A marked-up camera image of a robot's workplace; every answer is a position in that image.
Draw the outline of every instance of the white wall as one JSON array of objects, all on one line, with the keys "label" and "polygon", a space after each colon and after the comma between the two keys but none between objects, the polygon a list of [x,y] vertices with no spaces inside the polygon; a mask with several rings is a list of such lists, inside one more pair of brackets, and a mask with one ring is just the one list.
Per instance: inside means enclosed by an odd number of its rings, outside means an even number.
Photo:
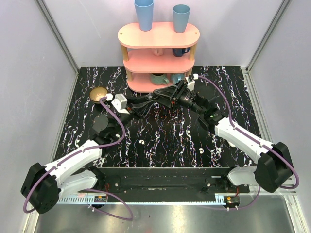
[{"label": "white wall", "polygon": [[[201,33],[196,65],[248,65],[282,0],[154,0],[154,21],[190,6]],[[45,0],[79,66],[120,66],[118,30],[136,22],[134,0]]]},{"label": "white wall", "polygon": [[311,1],[294,0],[251,70],[275,142],[288,145],[311,227]]},{"label": "white wall", "polygon": [[0,228],[16,233],[21,186],[51,157],[74,72],[34,0],[1,0],[0,33]]}]

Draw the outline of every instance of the pink mug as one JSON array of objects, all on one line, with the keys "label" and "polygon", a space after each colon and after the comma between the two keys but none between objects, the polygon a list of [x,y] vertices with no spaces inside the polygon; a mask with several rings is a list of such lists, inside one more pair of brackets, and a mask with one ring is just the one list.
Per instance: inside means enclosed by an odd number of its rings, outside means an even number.
[{"label": "pink mug", "polygon": [[151,50],[155,56],[161,56],[164,53],[164,49],[151,49]]}]

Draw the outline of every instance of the wooden shelf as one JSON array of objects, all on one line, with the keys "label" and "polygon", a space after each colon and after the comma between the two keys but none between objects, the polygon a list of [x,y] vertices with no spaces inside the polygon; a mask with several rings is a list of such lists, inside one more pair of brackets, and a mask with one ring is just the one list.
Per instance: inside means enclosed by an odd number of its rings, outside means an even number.
[{"label": "wooden shelf", "polygon": [[130,23],[118,32],[120,43],[132,49],[187,48],[197,43],[199,30],[192,24],[183,33],[176,33],[172,22],[152,23],[152,29],[143,32],[138,23]]},{"label": "wooden shelf", "polygon": [[150,81],[150,74],[132,74],[133,80],[128,81],[127,84],[129,88],[133,91],[140,92],[140,93],[150,93],[156,89],[165,88],[168,86],[172,86],[172,83],[167,85],[154,85]]},{"label": "wooden shelf", "polygon": [[194,59],[189,60],[189,53],[175,57],[172,49],[165,49],[163,55],[155,56],[151,49],[139,49],[128,52],[125,67],[133,73],[186,73],[194,66]]}]

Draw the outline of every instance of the brass bowl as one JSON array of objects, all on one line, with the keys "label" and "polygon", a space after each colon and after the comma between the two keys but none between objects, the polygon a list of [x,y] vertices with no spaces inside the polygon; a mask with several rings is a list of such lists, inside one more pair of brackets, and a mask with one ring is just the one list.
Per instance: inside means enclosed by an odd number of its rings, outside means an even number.
[{"label": "brass bowl", "polygon": [[99,100],[102,97],[105,97],[107,95],[108,91],[104,87],[95,87],[93,90],[91,90],[91,93],[89,94],[89,97],[94,103],[99,103]]}]

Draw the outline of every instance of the mug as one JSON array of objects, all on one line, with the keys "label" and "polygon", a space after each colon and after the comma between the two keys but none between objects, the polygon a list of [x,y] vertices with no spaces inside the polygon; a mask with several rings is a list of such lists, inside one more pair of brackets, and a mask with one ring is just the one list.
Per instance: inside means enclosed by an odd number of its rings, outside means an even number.
[{"label": "mug", "polygon": [[184,79],[185,74],[172,74],[171,81],[173,84],[178,83],[180,80]]},{"label": "mug", "polygon": [[151,51],[155,56],[161,56],[164,53],[164,49],[151,49]]},{"label": "mug", "polygon": [[154,85],[167,85],[170,83],[170,80],[167,78],[166,74],[151,74],[150,81]]},{"label": "mug", "polygon": [[175,57],[182,57],[183,54],[190,51],[190,47],[184,49],[173,49],[173,54]]}]

